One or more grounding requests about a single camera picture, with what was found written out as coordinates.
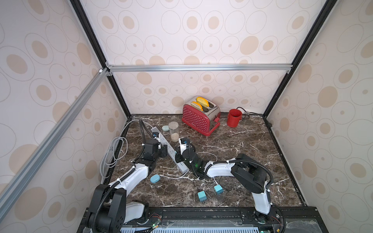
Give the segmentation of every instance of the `teal soap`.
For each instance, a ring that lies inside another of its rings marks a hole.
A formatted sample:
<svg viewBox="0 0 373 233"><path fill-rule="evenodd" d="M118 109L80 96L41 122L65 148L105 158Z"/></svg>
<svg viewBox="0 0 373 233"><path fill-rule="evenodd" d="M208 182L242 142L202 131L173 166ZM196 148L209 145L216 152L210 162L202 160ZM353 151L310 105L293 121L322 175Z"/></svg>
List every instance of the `teal soap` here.
<svg viewBox="0 0 373 233"><path fill-rule="evenodd" d="M218 195L221 194L224 191L223 188L220 185L215 185L214 189L215 189L216 194L218 194Z"/></svg>
<svg viewBox="0 0 373 233"><path fill-rule="evenodd" d="M154 183L157 183L160 179L161 179L161 177L158 174L156 174L156 175L153 175L150 178L150 182L152 182L154 184Z"/></svg>
<svg viewBox="0 0 373 233"><path fill-rule="evenodd" d="M162 126L162 130L163 130L163 131L169 131L170 128L168 128L168 125L164 125L164 126Z"/></svg>
<svg viewBox="0 0 373 233"><path fill-rule="evenodd" d="M198 198L200 199L200 202L204 202L207 200L205 191L200 191L197 194L198 194Z"/></svg>

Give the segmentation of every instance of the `marble countertop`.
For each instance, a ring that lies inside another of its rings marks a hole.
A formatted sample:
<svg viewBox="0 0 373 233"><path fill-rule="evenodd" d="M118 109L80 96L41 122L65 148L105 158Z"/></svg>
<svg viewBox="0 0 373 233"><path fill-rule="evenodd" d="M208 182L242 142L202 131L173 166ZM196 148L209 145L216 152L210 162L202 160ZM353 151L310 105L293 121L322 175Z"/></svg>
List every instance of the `marble countertop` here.
<svg viewBox="0 0 373 233"><path fill-rule="evenodd" d="M181 121L181 117L181 115L141 115L134 116L133 119L142 118L151 125L157 126L174 148L178 143L171 141L169 132L162 131L162 126L168 125L171 121L178 122L180 136L189 136L190 142L196 147L196 152L214 154L198 154L203 160L221 161L234 158L239 153L248 155L272 171L275 179L270 188L273 203L286 207L301 206L290 177L261 117L251 116L249 119L240 121L238 127L231 128L227 126L226 118L222 116L221 125L209 137L203 136L187 126ZM141 151L142 139L138 122L131 123L126 138L129 144L128 153L118 161L111 181L126 173L131 167L130 161L135 159ZM179 177L182 172L178 170L169 156L159 159L156 169L133 189L127 197L127 202L141 200L148 202L151 207L254 206L251 192L234 177L216 178L216 181L224 188L224 192L217 195L214 190L216 185L214 179L197 180L192 173L188 173L180 179L161 176L160 181L152 184L150 177L154 174ZM207 201L202 203L199 201L196 186L205 191Z"/></svg>

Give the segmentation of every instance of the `red cup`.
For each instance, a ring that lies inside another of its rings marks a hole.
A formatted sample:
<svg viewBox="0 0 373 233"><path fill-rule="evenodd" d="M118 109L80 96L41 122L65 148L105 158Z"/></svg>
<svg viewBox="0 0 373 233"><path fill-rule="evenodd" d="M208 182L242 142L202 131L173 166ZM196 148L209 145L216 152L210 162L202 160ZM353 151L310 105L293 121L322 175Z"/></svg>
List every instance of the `red cup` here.
<svg viewBox="0 0 373 233"><path fill-rule="evenodd" d="M242 112L238 109L231 109L228 113L227 125L229 127L237 127L239 121L242 119Z"/></svg>

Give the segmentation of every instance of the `glass jar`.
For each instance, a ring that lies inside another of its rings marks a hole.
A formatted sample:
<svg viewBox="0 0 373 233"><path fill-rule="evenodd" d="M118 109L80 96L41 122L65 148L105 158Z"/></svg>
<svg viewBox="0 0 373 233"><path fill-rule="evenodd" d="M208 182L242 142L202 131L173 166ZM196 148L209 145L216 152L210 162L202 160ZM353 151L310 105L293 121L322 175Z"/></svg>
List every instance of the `glass jar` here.
<svg viewBox="0 0 373 233"><path fill-rule="evenodd" d="M170 129L171 140L173 142L179 141L179 123L170 122L168 124L168 128Z"/></svg>

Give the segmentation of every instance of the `white power strip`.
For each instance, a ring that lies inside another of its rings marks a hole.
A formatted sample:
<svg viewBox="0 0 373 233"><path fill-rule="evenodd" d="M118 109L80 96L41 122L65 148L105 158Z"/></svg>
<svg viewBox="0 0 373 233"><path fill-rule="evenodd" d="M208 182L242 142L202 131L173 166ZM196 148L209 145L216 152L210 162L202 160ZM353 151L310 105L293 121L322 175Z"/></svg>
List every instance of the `white power strip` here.
<svg viewBox="0 0 373 233"><path fill-rule="evenodd" d="M157 127L154 127L151 129L152 132L158 132L159 133L159 139L161 141L161 144L162 146L163 145L167 145L167 154L171 157L171 159L175 162L175 164L177 165L177 167L180 169L180 171L182 173L186 173L189 168L183 163L183 162L179 162L177 163L175 161L175 155L176 155L176 151L172 148L172 146L168 143L167 139L161 134L161 132L159 131L159 129Z"/></svg>

